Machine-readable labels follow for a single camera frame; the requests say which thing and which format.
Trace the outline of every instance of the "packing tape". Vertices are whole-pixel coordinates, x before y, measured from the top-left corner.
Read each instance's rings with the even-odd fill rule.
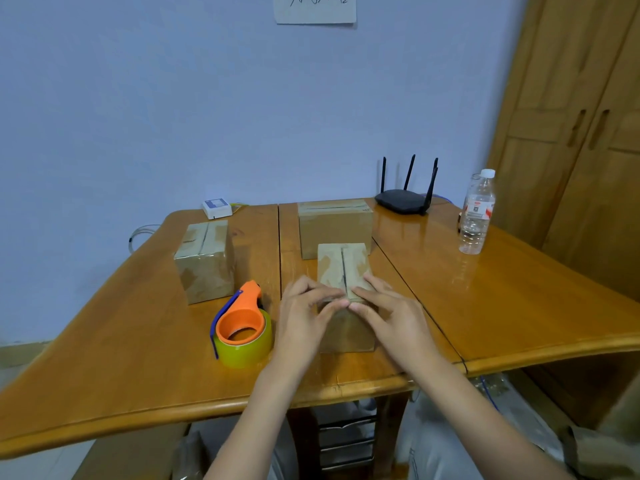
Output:
[[[246,282],[222,307],[211,324],[211,341],[216,354],[227,367],[242,369],[267,357],[273,342],[271,318],[258,307],[262,291],[255,281]],[[248,330],[245,339],[232,337]]]
[[[273,332],[271,331],[271,318],[267,312],[260,310],[264,325],[262,332],[256,339],[247,343],[233,344],[234,342],[244,342],[244,340],[229,340],[228,337],[223,342],[218,333],[213,336],[214,345],[218,352],[220,362],[232,369],[242,369],[249,365],[254,365],[267,357],[271,350],[271,342],[273,341]]]

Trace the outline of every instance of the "paper sign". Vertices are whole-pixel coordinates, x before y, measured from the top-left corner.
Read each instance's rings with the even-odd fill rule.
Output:
[[[273,0],[276,23],[355,23],[356,0]]]

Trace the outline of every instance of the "white power adapter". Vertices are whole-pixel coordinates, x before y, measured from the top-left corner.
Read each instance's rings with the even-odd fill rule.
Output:
[[[205,200],[202,202],[202,209],[208,219],[219,219],[220,217],[229,217],[234,213],[231,204],[222,198],[213,200]]]

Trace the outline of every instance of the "sealed cardboard box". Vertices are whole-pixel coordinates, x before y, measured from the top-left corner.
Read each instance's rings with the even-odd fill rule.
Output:
[[[228,221],[191,224],[174,255],[189,304],[234,293],[234,245]]]
[[[371,272],[367,249],[363,243],[320,244],[317,253],[318,282],[343,289],[352,302],[372,306],[351,291],[352,286],[373,290],[362,277]],[[329,322],[320,342],[320,353],[370,352],[375,346],[376,336],[369,324],[346,308],[336,313]]]
[[[317,258],[318,244],[363,242],[371,252],[373,211],[363,199],[298,204],[302,259]]]

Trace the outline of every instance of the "table leg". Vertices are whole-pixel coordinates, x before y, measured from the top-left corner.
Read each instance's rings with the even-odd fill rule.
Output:
[[[291,427],[293,443],[296,445],[300,479],[321,479],[320,441],[316,417],[310,408],[297,408],[287,411],[287,420]]]
[[[411,392],[376,398],[378,421],[373,443],[372,477],[374,479],[391,476],[400,421],[402,421],[404,408],[409,397],[411,397]]]

